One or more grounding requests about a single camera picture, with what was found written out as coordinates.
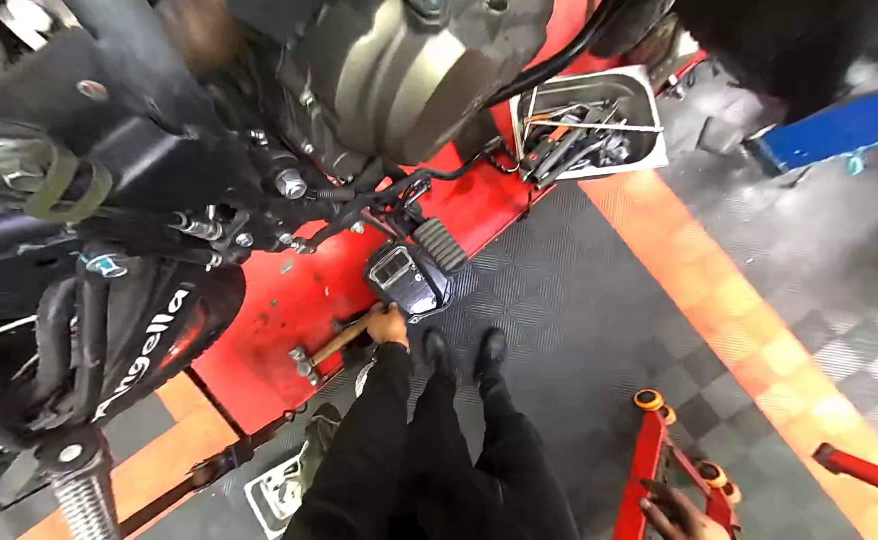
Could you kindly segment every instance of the wooden hammer handle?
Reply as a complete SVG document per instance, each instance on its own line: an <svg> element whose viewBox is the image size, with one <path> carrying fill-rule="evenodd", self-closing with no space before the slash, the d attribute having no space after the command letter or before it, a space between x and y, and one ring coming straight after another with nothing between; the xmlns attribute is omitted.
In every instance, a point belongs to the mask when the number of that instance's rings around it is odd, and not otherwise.
<svg viewBox="0 0 878 540"><path fill-rule="evenodd" d="M354 339L358 338L366 329L369 328L369 320L372 319L373 313L369 312L362 316L361 319L355 321L355 324L347 327L332 338L325 347L316 352L311 360L313 366L319 365L320 362L336 354L339 349L349 345Z"/></svg>

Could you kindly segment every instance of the orange wheel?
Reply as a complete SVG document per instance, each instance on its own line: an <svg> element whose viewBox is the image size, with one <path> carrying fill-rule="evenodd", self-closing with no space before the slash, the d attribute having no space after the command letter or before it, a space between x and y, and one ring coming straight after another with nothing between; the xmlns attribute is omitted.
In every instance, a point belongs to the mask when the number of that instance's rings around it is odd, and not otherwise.
<svg viewBox="0 0 878 540"><path fill-rule="evenodd" d="M729 484L729 478L722 467L711 461L702 461L696 467L699 470L699 476L706 481L706 485L714 489L722 489Z"/></svg>
<svg viewBox="0 0 878 540"><path fill-rule="evenodd" d="M632 401L643 411L659 411L666 404L663 395L655 390L639 390Z"/></svg>
<svg viewBox="0 0 878 540"><path fill-rule="evenodd" d="M662 415L662 422L664 422L667 426L671 426L676 423L676 410L669 405L664 404L661 409L659 409L659 414Z"/></svg>
<svg viewBox="0 0 878 540"><path fill-rule="evenodd" d="M733 482L727 483L722 488L722 493L726 494L726 497L729 498L729 504L733 507L743 501L743 491L739 488L739 485L736 485Z"/></svg>

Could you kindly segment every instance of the red jack handle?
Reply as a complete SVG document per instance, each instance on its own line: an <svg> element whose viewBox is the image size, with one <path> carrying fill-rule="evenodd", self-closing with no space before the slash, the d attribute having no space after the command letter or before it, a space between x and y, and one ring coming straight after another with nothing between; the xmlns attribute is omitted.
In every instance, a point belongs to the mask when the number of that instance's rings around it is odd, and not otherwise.
<svg viewBox="0 0 878 540"><path fill-rule="evenodd" d="M812 458L831 473L849 475L878 488L878 465L859 459L827 443L823 443Z"/></svg>

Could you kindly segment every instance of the hammer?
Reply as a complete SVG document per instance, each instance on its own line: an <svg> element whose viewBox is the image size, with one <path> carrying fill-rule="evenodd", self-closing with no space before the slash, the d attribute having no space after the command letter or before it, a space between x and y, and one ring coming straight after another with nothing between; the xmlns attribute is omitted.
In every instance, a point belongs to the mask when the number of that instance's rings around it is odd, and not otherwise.
<svg viewBox="0 0 878 540"><path fill-rule="evenodd" d="M358 338L366 328L369 327L369 320L372 318L373 312L370 311L362 316L361 319L355 321L355 324L347 327L332 338L325 347L313 354L312 357L306 352L306 347L300 345L293 350L289 350L289 358L296 362L296 371L300 377L309 379L313 387L318 387L322 382L322 377L316 371L316 366L331 357L340 349L349 345L354 339Z"/></svg>

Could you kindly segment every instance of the floor jack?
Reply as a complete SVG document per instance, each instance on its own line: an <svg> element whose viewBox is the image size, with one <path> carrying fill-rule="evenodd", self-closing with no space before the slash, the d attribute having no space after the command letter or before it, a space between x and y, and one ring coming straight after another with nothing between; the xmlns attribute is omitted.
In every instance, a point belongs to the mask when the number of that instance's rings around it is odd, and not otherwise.
<svg viewBox="0 0 878 540"><path fill-rule="evenodd" d="M693 485L706 498L706 515L728 531L730 538L735 538L740 525L734 507L743 499L739 486L729 481L719 465L709 461L694 464L675 445L669 426L675 424L676 413L666 404L662 394L655 390L641 390L633 401L645 412L629 481L615 520L613 540L643 540L647 537L647 518L639 501L649 496L649 490L641 481L661 482L669 464L677 464L692 478Z"/></svg>

